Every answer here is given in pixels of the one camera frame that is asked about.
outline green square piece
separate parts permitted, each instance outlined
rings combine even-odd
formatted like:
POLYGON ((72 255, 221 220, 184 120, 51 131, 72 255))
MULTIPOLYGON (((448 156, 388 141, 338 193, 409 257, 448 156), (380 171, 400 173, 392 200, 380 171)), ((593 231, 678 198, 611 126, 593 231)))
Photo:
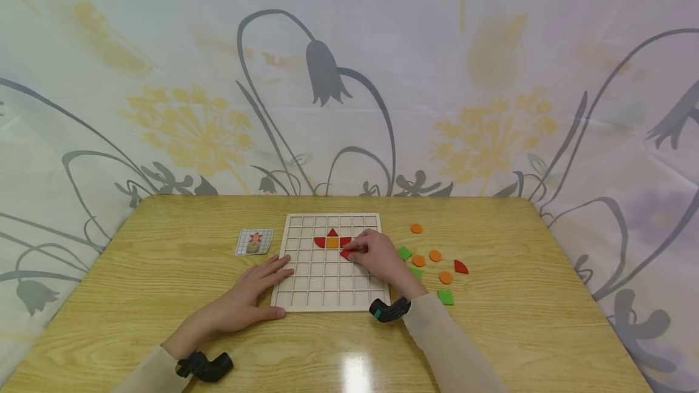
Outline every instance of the green square piece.
POLYGON ((422 281, 422 270, 410 267, 410 271, 413 272, 420 281, 422 281))
POLYGON ((454 295, 448 290, 438 290, 437 297, 444 305, 454 305, 454 295))
POLYGON ((413 253, 405 246, 401 246, 400 249, 397 250, 397 254, 399 254, 404 261, 413 256, 413 253))

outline hand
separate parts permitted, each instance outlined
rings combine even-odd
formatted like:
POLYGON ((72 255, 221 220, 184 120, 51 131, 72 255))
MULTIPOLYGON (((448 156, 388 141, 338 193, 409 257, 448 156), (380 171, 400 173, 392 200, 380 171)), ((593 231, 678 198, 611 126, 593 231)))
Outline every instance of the hand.
POLYGON ((373 229, 365 229, 347 243, 344 250, 353 250, 349 260, 363 265, 371 274, 392 284, 407 300, 426 295, 427 289, 410 271, 396 252, 389 237, 373 229))
POLYGON ((217 332, 235 332, 261 320, 281 319, 286 315, 282 307, 258 307, 257 298, 294 273, 293 269, 280 270, 290 260, 286 255, 274 255, 264 263, 246 270, 231 290, 210 304, 195 311, 162 344, 167 353, 181 360, 197 350, 208 337, 217 332))

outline wooden table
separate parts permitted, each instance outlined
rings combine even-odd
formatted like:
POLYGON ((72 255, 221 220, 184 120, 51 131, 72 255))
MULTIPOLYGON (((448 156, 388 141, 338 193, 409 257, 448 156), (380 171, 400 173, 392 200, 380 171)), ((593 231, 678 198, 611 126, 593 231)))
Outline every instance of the wooden table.
MULTIPOLYGON (((240 229, 287 213, 378 212, 397 246, 420 254, 431 291, 458 258, 451 315, 512 392, 650 392, 569 261, 525 200, 496 198, 152 196, 139 206, 3 389, 107 392, 193 310, 266 255, 233 254, 240 229), (424 227, 410 232, 410 223, 424 227)), ((262 304, 268 304, 269 295, 262 304)), ((436 392, 403 323, 368 313, 289 314, 207 343, 235 370, 211 392, 436 392)))

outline sleeve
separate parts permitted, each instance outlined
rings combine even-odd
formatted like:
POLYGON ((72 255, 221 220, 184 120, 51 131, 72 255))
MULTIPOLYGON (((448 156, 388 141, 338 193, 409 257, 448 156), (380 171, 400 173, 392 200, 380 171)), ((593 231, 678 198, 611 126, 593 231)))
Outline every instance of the sleeve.
POLYGON ((192 376, 175 372, 177 361, 160 345, 127 376, 113 393, 181 393, 192 376))
POLYGON ((415 298, 403 316, 422 349, 441 393, 502 393, 505 384, 437 296, 415 298))

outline red piece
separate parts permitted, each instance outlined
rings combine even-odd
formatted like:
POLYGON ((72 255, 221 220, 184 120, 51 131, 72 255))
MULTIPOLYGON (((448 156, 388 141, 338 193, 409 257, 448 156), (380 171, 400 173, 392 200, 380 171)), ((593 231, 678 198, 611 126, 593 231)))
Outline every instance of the red piece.
POLYGON ((454 271, 460 274, 468 274, 468 267, 459 260, 454 260, 454 271))

